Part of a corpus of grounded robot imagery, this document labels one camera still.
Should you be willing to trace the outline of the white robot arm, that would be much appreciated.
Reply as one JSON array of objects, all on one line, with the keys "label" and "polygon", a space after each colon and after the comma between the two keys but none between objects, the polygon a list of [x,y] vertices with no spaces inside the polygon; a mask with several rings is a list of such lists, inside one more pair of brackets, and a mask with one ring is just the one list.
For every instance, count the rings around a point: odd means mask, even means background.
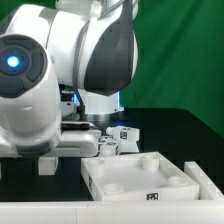
[{"label": "white robot arm", "polygon": [[133,79],[138,0],[23,4],[0,21],[0,157],[91,157]]}]

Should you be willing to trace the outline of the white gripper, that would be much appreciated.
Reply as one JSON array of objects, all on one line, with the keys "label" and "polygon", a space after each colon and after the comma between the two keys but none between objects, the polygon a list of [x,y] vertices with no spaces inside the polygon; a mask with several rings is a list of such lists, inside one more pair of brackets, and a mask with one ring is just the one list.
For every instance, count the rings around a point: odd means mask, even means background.
[{"label": "white gripper", "polygon": [[58,145],[46,157],[93,157],[98,154],[101,131],[64,131]]}]

